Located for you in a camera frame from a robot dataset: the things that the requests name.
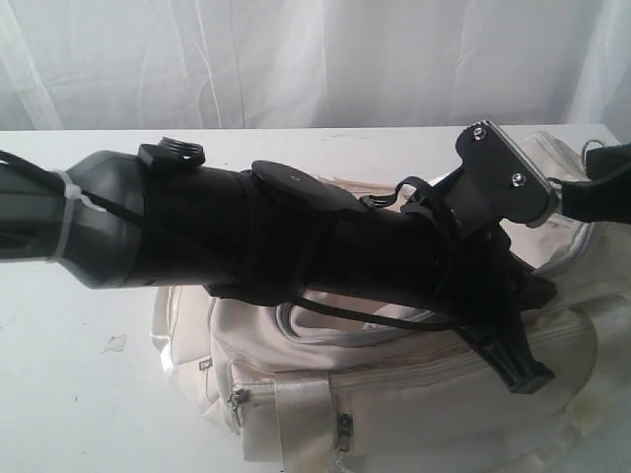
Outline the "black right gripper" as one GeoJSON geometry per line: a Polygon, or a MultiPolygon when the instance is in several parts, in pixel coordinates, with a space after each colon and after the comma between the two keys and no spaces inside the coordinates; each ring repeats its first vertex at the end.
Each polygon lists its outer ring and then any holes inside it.
{"type": "Polygon", "coordinates": [[[561,213],[584,223],[630,224],[630,179],[600,179],[630,164],[630,145],[600,146],[585,153],[585,170],[590,180],[563,182],[561,213]]]}

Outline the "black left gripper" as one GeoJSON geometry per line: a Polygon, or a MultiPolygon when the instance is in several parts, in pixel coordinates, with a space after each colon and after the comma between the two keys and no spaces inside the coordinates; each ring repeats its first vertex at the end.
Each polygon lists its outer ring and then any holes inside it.
{"type": "Polygon", "coordinates": [[[455,330],[514,394],[534,394],[555,378],[536,360],[515,310],[539,309],[555,284],[510,252],[497,219],[463,235],[453,209],[436,192],[416,191],[400,208],[398,303],[412,317],[398,327],[455,330]]]}

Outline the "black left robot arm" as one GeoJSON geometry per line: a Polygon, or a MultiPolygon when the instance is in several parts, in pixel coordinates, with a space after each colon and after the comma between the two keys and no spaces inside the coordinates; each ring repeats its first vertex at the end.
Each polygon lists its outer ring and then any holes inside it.
{"type": "Polygon", "coordinates": [[[160,145],[91,154],[65,171],[1,156],[1,256],[56,262],[94,289],[201,286],[415,332],[451,330],[510,391],[552,380],[521,319],[530,271],[497,224],[464,235],[439,190],[357,198],[256,161],[213,169],[160,145]]]}

